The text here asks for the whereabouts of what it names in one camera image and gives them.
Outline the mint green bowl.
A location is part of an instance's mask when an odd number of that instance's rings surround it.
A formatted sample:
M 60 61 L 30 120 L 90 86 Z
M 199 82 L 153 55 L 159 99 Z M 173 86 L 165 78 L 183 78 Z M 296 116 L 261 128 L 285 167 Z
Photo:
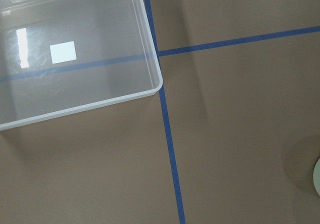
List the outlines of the mint green bowl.
M 317 192 L 317 194 L 320 196 L 320 159 L 318 159 L 314 165 L 312 180 L 313 180 L 314 189 Z

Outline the clear plastic storage box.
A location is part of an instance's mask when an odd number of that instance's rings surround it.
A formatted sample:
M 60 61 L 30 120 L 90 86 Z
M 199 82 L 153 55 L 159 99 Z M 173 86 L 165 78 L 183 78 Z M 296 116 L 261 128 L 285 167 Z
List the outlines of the clear plastic storage box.
M 77 60 L 53 64 L 50 45 Z M 0 128 L 154 95 L 163 85 L 144 0 L 0 0 Z

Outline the white label sticker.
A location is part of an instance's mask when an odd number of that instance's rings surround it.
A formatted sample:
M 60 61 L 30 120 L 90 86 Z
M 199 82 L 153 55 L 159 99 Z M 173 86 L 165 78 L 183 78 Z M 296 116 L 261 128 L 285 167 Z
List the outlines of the white label sticker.
M 53 64 L 59 64 L 77 60 L 75 42 L 69 41 L 49 46 L 51 61 Z

